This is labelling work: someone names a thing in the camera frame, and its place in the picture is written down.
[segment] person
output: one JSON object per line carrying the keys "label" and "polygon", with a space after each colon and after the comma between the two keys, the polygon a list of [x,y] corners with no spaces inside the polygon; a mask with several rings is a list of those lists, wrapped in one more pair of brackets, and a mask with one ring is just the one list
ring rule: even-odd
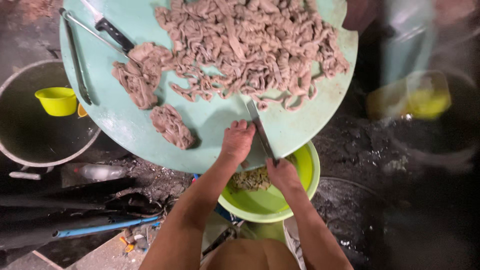
{"label": "person", "polygon": [[[181,195],[152,243],[140,270],[173,269],[299,269],[287,246],[277,240],[235,239],[215,249],[200,266],[202,235],[207,217],[220,193],[247,158],[255,125],[233,121],[224,132],[215,163]],[[285,197],[298,224],[300,245],[308,270],[353,269],[347,257],[311,204],[295,166],[280,159],[266,162],[272,184]]]}

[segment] round green cutting board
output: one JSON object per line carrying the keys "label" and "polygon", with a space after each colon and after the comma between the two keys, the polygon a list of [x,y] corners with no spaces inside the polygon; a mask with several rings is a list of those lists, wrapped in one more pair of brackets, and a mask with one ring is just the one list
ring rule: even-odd
{"label": "round green cutting board", "polygon": [[[103,13],[134,44],[153,41],[169,49],[172,42],[165,30],[155,20],[155,7],[170,7],[169,0],[88,0]],[[337,74],[331,80],[317,84],[319,93],[312,101],[306,101],[296,112],[285,111],[280,104],[271,104],[267,111],[260,112],[260,118],[277,157],[284,157],[314,137],[340,105],[352,79],[358,49],[357,32],[341,28],[347,13],[343,0],[317,0],[319,12],[324,20],[339,29],[338,44],[350,63],[347,74]],[[94,29],[94,18],[79,0],[65,0],[64,8],[80,22]],[[149,118],[150,110],[139,110],[129,96],[110,74],[114,61],[127,62],[127,58],[108,47],[80,26],[71,23],[77,44],[85,84],[92,105],[81,98],[88,115],[113,140],[131,153],[158,165],[183,172],[205,172],[217,159],[222,145],[223,131],[233,120],[250,120],[246,108],[248,97],[234,95],[223,100],[218,96],[207,102],[197,97],[189,102],[171,90],[171,82],[188,87],[185,79],[178,78],[173,71],[163,72],[155,94],[159,105],[167,103],[175,107],[185,125],[196,135],[200,144],[188,150],[180,150],[168,143],[157,133]],[[72,64],[71,52],[63,21],[60,24],[62,58],[70,83],[78,97],[78,84]],[[100,35],[115,44],[105,32]],[[275,97],[276,90],[268,94]],[[248,169],[264,164],[265,154],[256,137],[247,158]]]}

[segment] blue pipe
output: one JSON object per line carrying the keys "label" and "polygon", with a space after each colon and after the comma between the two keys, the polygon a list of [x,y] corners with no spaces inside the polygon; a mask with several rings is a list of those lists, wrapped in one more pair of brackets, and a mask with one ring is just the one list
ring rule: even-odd
{"label": "blue pipe", "polygon": [[57,231],[54,234],[54,237],[55,238],[62,238],[62,237],[68,237],[68,236],[76,236],[76,235],[82,235],[82,234],[90,234],[90,233],[97,233],[97,232],[102,232],[102,231],[120,229],[120,228],[125,228],[125,227],[128,227],[128,226],[132,226],[132,225],[136,225],[136,224],[140,224],[140,223],[144,223],[144,222],[154,221],[156,219],[158,219],[158,217],[152,217],[152,218],[146,218],[146,219],[137,219],[137,220],[125,221],[125,222],[118,222],[118,223],[113,223],[113,224],[108,224],[108,225],[101,225],[101,226],[97,226],[97,227]]}

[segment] hand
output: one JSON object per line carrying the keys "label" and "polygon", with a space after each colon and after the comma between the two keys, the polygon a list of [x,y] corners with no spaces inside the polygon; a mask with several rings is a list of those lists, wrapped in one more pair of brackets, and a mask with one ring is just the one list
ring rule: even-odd
{"label": "hand", "polygon": [[247,128],[246,120],[233,121],[232,125],[225,129],[220,155],[233,158],[237,165],[240,164],[250,152],[253,135],[255,124],[251,123]]}
{"label": "hand", "polygon": [[305,191],[301,185],[297,169],[288,160],[280,159],[276,167],[273,165],[273,159],[267,159],[266,163],[270,181],[283,194],[292,188],[301,188]]}

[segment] black knife handle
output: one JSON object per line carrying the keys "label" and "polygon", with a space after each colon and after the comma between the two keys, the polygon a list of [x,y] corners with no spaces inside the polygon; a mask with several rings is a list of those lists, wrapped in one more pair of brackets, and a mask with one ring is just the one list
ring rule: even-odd
{"label": "black knife handle", "polygon": [[121,45],[121,48],[125,53],[128,53],[134,47],[133,43],[105,18],[98,21],[95,25],[95,29],[98,31],[105,30],[116,42],[118,42],[118,44]]}

